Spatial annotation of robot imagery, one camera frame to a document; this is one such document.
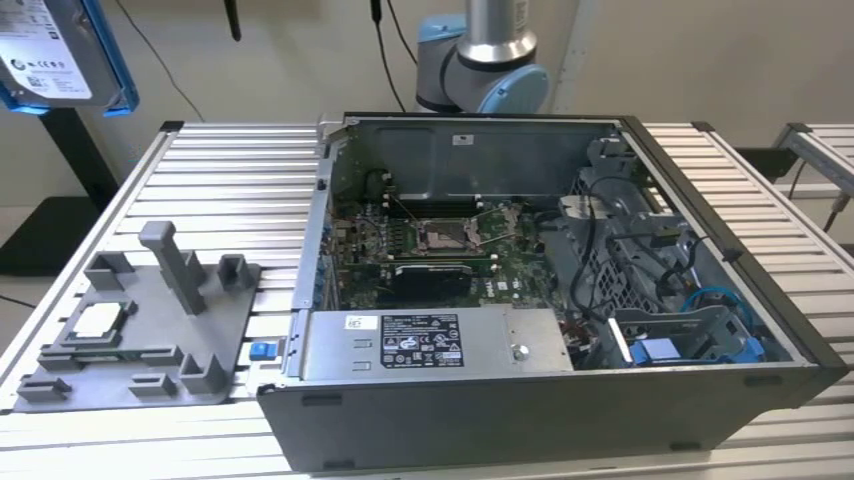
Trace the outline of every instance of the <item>gray 3d-printed holder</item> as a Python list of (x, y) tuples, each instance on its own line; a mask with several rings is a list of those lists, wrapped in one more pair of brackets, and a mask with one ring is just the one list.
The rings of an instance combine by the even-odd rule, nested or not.
[[(200, 265), (180, 252), (171, 222), (148, 222), (140, 243), (159, 267), (123, 253), (95, 256), (92, 283), (38, 371), (22, 381), (15, 411), (204, 405), (228, 397), (260, 267), (242, 255)], [(76, 329), (87, 307), (115, 303), (103, 332)]]

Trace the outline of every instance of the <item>power supply label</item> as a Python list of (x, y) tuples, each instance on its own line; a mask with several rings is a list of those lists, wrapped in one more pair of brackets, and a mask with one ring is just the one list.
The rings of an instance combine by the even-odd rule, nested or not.
[(463, 338), (457, 315), (383, 315), (386, 368), (463, 366)]

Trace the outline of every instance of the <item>white wall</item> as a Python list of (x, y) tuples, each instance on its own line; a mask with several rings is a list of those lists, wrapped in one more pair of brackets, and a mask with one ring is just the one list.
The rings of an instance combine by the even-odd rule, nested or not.
[(559, 111), (706, 120), (735, 145), (854, 121), (853, 1), (585, 1), (599, 11)]
[[(367, 0), (239, 0), (243, 40), (231, 39), (219, 0), (123, 0), (178, 84), (208, 121), (314, 122), (324, 111), (396, 110)], [(462, 0), (394, 0), (410, 44), (420, 19), (463, 11)], [(83, 112), (119, 176), (127, 175), (164, 120), (196, 121), (184, 99), (114, 0), (102, 0), (136, 81), (134, 115)], [(557, 78), (575, 0), (533, 0), (538, 59)], [(384, 7), (386, 48), (398, 90), (411, 104), (415, 67)], [(82, 192), (34, 118), (0, 112), (0, 206), (35, 205)]]

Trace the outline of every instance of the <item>metal table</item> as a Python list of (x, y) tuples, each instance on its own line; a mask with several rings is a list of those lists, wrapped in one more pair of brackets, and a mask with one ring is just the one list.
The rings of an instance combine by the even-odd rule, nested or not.
[(790, 123), (775, 147), (789, 148), (849, 195), (854, 195), (854, 125)]
[[(11, 408), (40, 345), (87, 287), (96, 251), (154, 264), (136, 241), (171, 219), (202, 262), (243, 253), (264, 267), (234, 403), (0, 417), (0, 478), (252, 478), (290, 475), (252, 400), (278, 362), (248, 345), (288, 331), (291, 294), (316, 168), (314, 125), (170, 125), (146, 152), (80, 250), (0, 357), (0, 408)], [(747, 248), (849, 365), (854, 365), (854, 261), (714, 132), (647, 127)], [(798, 410), (763, 414), (713, 452), (395, 472), (360, 478), (782, 479), (854, 476), (854, 374)]]

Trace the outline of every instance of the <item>screw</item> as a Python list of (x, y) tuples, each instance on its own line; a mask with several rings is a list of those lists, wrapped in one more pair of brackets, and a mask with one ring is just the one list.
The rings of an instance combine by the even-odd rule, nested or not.
[(531, 355), (531, 351), (529, 350), (527, 346), (514, 344), (510, 347), (510, 349), (513, 350), (514, 360), (522, 362), (529, 359), (529, 356)]

